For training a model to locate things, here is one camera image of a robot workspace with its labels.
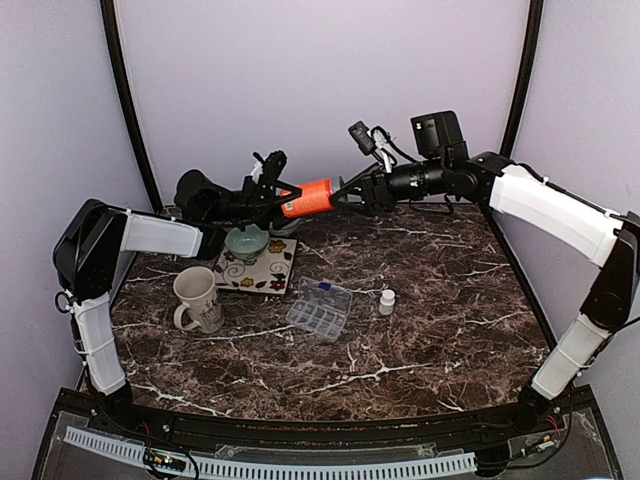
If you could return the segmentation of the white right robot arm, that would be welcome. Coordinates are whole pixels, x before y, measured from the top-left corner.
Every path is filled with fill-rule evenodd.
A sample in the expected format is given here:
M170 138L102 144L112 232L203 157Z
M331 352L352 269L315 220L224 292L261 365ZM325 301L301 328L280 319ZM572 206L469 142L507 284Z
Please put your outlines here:
M429 159L386 170L373 165L332 193L333 207L378 215L399 201L452 195L486 210L522 220L582 254L599 269L576 319L533 375L528 396L510 413L521 434L534 432L555 399L630 323L639 286L639 217L590 203L492 152Z

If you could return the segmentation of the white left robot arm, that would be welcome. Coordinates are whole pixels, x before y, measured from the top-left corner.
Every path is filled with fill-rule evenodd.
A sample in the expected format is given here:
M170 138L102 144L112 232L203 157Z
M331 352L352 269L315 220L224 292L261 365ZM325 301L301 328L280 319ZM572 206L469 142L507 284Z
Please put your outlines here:
M282 218L283 205L301 194L301 187L266 174L247 176L241 189L232 191L190 170L176 188L179 218L87 200L56 244L53 263L60 284L55 305L73 320L75 348L93 387L111 396L127 383L110 316L111 291L123 253L212 259L222 249L226 229L268 227Z

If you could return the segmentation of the orange bottle with grey lid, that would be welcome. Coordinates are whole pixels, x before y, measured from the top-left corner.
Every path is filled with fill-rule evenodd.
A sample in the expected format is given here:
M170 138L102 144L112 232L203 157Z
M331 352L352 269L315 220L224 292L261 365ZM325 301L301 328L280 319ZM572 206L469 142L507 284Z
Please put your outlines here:
M281 207L284 217L293 219L333 211L335 207L331 203L331 196L343 185L341 176L299 185L301 196Z

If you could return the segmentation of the clear plastic pill organizer box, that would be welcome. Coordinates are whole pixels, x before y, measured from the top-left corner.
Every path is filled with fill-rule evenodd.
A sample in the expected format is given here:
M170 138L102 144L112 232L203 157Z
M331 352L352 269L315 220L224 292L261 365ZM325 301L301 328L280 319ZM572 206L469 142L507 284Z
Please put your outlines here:
M341 335L352 305L348 289L309 277L298 281L297 298L285 319L296 328L334 342Z

